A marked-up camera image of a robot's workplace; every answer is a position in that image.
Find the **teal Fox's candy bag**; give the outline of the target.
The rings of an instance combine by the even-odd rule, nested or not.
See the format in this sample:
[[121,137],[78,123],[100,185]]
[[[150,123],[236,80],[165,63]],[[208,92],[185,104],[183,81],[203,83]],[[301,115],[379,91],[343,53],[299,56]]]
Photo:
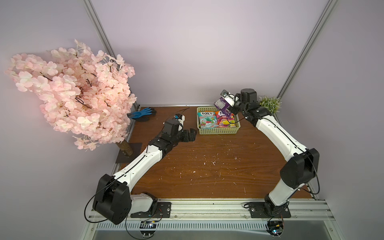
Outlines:
[[201,129],[214,129],[219,127],[215,112],[199,112],[198,118]]

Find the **yellow pink Fox's candy bag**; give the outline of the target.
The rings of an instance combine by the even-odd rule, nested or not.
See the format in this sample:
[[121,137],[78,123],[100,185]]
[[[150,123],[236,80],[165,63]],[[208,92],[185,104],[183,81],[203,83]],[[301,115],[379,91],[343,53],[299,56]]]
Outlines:
[[216,111],[215,114],[216,114],[219,128],[235,128],[236,127],[236,119],[234,114],[231,114],[229,117],[225,115],[222,111]]

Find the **purple candy bag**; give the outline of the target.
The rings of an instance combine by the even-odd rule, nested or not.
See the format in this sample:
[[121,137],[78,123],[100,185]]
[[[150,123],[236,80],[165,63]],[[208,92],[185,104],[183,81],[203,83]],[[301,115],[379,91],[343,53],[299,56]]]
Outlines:
[[214,106],[220,110],[225,116],[230,117],[233,113],[231,112],[232,106],[227,102],[223,97],[220,97],[215,103]]

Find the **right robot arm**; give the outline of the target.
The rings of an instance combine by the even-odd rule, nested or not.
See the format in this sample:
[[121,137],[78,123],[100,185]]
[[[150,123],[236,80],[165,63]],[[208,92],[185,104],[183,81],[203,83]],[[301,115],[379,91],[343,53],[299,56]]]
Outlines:
[[255,90],[243,89],[238,94],[229,94],[228,102],[230,111],[242,113],[248,122],[268,137],[285,159],[286,164],[280,170],[281,179],[265,197],[265,211],[269,215],[284,211],[289,198],[318,176],[319,152],[294,139],[273,114],[258,103]]

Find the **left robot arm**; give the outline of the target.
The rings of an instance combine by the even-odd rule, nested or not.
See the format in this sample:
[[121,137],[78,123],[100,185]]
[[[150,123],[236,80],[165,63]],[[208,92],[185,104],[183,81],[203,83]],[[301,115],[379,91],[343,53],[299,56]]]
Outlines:
[[131,163],[112,176],[102,176],[91,199],[92,209],[115,225],[129,216],[157,215],[158,199],[146,193],[133,195],[132,190],[147,171],[179,143],[195,141],[197,131],[184,128],[185,118],[182,114],[175,114],[172,119],[166,120],[162,131]]

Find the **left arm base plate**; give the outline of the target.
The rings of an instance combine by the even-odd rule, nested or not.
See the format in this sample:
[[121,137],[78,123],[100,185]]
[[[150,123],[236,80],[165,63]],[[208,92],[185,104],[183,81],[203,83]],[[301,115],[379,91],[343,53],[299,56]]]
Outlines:
[[150,218],[170,218],[172,210],[171,202],[156,202],[152,204],[150,209],[147,212],[138,212],[130,214],[130,217],[141,218],[141,219],[150,219]]

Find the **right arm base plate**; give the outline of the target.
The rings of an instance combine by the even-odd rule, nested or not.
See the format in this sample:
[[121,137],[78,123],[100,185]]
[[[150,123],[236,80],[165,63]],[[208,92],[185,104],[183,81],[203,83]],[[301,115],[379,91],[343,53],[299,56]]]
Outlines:
[[243,207],[247,209],[251,218],[291,218],[292,215],[289,210],[289,203],[286,202],[281,206],[275,206],[272,202],[249,202],[245,203]]

